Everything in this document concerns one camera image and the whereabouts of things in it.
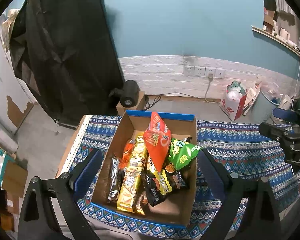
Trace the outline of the cardboard pieces by bin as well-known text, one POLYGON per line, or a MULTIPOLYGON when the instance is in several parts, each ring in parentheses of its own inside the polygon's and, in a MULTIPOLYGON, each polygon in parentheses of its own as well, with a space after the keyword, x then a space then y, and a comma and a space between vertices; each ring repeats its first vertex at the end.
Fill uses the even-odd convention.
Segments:
POLYGON ((262 86, 262 80, 259 77, 257 77, 253 85, 247 91, 247 97, 242 111, 243 116, 246 116, 249 110, 251 109, 251 107, 253 106, 255 100, 257 99, 260 93, 261 86, 262 86))

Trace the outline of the orange red snack bag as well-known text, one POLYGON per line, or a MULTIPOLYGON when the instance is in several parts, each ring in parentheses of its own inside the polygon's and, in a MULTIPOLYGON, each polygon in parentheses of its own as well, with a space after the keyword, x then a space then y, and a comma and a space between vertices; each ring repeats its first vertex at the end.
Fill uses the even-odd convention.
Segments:
POLYGON ((126 142, 125 147, 123 149, 122 158, 120 159, 119 169, 122 170, 127 167, 129 160, 130 160, 131 153, 134 150, 135 144, 136 144, 135 139, 129 139, 126 142))

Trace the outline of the black covered cabinet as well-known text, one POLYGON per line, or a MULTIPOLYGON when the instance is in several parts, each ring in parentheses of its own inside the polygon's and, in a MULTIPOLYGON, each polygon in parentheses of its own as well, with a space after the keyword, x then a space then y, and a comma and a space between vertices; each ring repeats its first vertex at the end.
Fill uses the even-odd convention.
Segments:
POLYGON ((49 117, 117 115, 124 79, 103 0, 26 0, 10 38, 14 74, 49 117))

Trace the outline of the white wall socket strip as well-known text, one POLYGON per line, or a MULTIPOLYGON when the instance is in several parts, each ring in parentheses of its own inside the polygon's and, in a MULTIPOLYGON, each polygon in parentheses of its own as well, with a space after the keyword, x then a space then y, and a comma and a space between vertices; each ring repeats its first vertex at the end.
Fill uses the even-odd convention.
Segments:
POLYGON ((225 70, 213 67, 184 66, 183 74, 185 76, 216 77, 222 79, 225 76, 225 70))

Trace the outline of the gold chip packet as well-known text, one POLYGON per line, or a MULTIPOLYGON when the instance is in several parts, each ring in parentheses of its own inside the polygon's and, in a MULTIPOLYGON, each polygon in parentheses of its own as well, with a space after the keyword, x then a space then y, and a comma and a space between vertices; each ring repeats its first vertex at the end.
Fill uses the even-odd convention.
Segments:
POLYGON ((141 174, 144 171, 147 160, 147 149, 143 140, 143 133, 139 133, 136 144, 131 153, 129 163, 124 168, 125 176, 121 185, 119 198, 117 200, 117 210, 135 213, 133 206, 141 186, 141 174))
POLYGON ((138 193, 136 197, 136 201, 133 206, 133 211, 138 215, 144 216, 145 215, 144 208, 147 206, 147 204, 148 204, 148 199, 146 196, 146 192, 141 191, 138 193))

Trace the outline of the white electric kettle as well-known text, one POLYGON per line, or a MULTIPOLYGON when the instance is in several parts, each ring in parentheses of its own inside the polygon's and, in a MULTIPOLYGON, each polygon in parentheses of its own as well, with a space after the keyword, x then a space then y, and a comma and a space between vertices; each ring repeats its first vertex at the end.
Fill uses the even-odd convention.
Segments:
POLYGON ((291 105, 292 105, 292 98, 289 95, 285 94, 281 100, 279 108, 284 110, 289 110, 291 108, 291 105))

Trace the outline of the black yellow snack bag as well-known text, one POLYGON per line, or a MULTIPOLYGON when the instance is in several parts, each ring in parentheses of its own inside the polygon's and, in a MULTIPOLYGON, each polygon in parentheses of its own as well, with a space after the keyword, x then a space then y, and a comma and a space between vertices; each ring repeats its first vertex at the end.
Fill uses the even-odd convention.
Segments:
POLYGON ((189 189, 183 174, 176 170, 172 163, 164 163, 162 170, 158 172, 153 161, 148 159, 145 170, 141 175, 143 187, 151 207, 164 202, 172 193, 189 189))

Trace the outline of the black round speaker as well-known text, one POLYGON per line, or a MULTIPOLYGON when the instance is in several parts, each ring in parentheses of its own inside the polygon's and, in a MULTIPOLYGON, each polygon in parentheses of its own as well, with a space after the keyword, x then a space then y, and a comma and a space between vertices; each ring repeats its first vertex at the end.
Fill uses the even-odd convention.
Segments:
POLYGON ((109 97, 118 96, 123 107, 134 107, 138 103, 140 88, 134 80, 127 80, 122 89, 114 88, 109 97))

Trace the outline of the green peanut snack bag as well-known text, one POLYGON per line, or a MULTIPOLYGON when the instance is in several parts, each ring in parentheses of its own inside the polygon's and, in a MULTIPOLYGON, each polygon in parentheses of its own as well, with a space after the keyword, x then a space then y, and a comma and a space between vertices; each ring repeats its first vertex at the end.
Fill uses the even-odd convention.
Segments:
POLYGON ((197 157, 200 150, 201 147, 198 145, 172 138, 168 152, 168 160, 173 164, 176 170, 181 170, 197 157))

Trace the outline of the blue patterned tablecloth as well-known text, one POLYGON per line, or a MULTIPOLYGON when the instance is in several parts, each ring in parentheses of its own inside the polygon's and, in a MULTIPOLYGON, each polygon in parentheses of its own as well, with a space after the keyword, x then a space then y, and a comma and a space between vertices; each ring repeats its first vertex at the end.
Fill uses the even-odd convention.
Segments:
MULTIPOLYGON (((119 123, 118 116, 83 117, 59 171, 70 172, 95 148, 106 153, 119 123)), ((256 124, 198 120, 197 142, 207 148, 227 171, 236 172, 245 179, 267 177, 280 211, 298 199, 300 173, 285 163, 279 144, 260 135, 256 124)), ((196 198, 187 227, 147 222, 93 204, 94 188, 95 185, 91 184, 85 196, 78 201, 83 213, 109 226, 153 237, 198 238, 207 230, 221 207, 221 202, 212 195, 201 174, 198 175, 196 198)))

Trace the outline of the silver foil snack bag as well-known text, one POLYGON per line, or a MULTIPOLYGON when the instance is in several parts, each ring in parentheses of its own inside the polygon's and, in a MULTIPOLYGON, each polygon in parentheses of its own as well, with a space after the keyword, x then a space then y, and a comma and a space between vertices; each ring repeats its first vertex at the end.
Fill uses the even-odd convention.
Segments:
POLYGON ((125 171, 121 167, 120 159, 117 157, 112 158, 110 169, 110 188, 107 197, 108 202, 114 202, 118 199, 124 176, 125 171))

